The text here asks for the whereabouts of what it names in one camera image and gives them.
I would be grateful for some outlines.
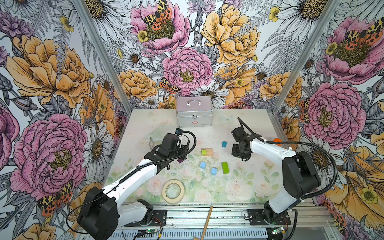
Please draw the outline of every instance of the floral tablecloth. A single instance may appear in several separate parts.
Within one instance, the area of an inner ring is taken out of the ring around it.
[[[173,161],[170,170],[163,169],[149,179],[128,197],[127,202],[137,199],[165,202],[162,189],[171,179],[184,185],[182,202],[265,202],[272,198],[282,186],[281,167],[258,154],[252,154],[247,162],[231,155],[235,143],[231,131],[240,126],[237,117],[266,139],[277,137],[266,110],[214,110],[212,126],[183,128],[197,138],[196,148],[188,158],[181,164]],[[105,184],[135,167],[152,146],[159,144],[151,137],[156,140],[156,135],[161,135],[164,129],[169,132],[176,129],[175,110],[133,110]],[[223,141],[227,142],[226,147],[222,147]],[[213,148],[213,157],[202,156],[202,148]],[[206,162],[205,169],[200,168],[201,162]],[[222,162],[228,163],[229,174],[223,174]],[[211,174],[213,167],[217,169],[216,175]]]

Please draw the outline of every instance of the wooden block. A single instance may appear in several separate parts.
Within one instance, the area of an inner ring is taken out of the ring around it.
[[[201,156],[204,157],[213,157],[214,156],[214,150],[213,148],[202,148],[201,149]]]

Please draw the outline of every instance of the lime green cube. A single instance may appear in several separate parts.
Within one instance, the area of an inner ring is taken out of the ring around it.
[[[222,162],[221,166],[223,167],[223,173],[224,174],[229,173],[229,168],[228,168],[228,163],[227,162]]]

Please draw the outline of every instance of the blue cube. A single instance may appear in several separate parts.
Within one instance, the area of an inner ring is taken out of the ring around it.
[[[211,174],[212,175],[216,175],[216,173],[217,173],[217,169],[213,167],[212,170],[211,170]]]

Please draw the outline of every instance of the pink peony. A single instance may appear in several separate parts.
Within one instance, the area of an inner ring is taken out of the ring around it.
[[[366,120],[357,89],[347,83],[322,83],[310,97],[308,115],[310,122],[304,124],[308,137],[315,135],[336,150],[349,146]]]
[[[83,164],[87,133],[65,114],[36,121],[24,129],[15,144],[16,168],[11,189],[31,193],[37,200],[55,195],[69,181],[77,187],[85,176]]]
[[[0,170],[7,164],[12,152],[12,142],[19,134],[16,118],[7,108],[0,106]]]
[[[384,37],[372,45],[357,46],[352,51],[345,48],[344,38],[347,31],[362,32],[373,23],[366,23],[366,19],[359,22],[358,18],[347,17],[333,32],[334,35],[329,36],[327,54],[322,63],[327,76],[332,75],[339,81],[349,81],[352,84],[362,84],[384,68]]]
[[[188,96],[192,90],[209,85],[212,81],[211,61],[207,55],[193,48],[179,48],[162,63],[164,77],[170,84],[181,89],[181,95]]]
[[[155,39],[154,41],[147,40],[143,42],[144,46],[148,49],[148,52],[152,55],[174,51],[178,47],[185,46],[189,39],[189,18],[184,18],[184,15],[180,12],[179,6],[177,4],[173,6],[169,0],[167,0],[167,3],[168,7],[172,10],[171,20],[173,26],[175,27],[175,31],[172,38],[162,37],[160,39]],[[144,23],[143,19],[146,16],[154,15],[156,11],[157,3],[154,7],[148,5],[147,8],[144,8],[142,5],[140,5],[139,8],[132,8],[131,25],[134,26],[131,28],[132,33],[138,34],[140,31],[146,31],[147,25]]]

